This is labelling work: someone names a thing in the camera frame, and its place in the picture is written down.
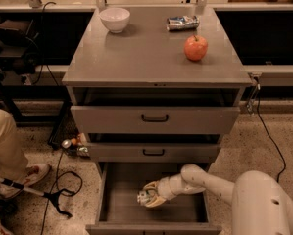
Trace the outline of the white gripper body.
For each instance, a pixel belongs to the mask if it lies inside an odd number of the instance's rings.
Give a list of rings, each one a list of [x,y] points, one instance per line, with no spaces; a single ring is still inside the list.
[[[171,200],[180,194],[180,178],[178,176],[165,177],[158,181],[158,195],[165,200]]]

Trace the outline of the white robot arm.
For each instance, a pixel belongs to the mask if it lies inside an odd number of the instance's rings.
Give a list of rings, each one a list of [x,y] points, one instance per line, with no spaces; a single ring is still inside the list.
[[[186,164],[179,174],[146,184],[137,202],[153,208],[205,190],[231,205],[232,235],[293,235],[293,200],[276,180],[256,170],[230,182]]]

